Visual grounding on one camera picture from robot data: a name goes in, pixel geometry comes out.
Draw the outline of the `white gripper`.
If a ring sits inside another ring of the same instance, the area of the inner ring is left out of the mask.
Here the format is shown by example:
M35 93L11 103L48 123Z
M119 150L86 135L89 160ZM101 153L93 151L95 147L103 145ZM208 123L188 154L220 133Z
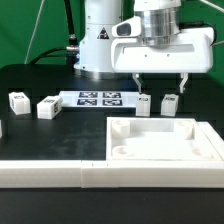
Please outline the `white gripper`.
M168 44L151 46L142 37L141 18L134 16L112 28L111 64L119 73L133 73L138 92L139 73L181 73L179 91L185 91L188 73L206 73L213 66L212 27L182 29Z

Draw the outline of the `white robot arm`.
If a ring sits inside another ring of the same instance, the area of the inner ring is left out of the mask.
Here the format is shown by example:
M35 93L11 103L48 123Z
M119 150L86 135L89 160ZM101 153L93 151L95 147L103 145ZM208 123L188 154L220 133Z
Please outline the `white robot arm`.
M95 79L130 73L206 73L213 65L215 31L179 22L181 0L134 0L122 18L122 0L84 0L85 35L74 68Z

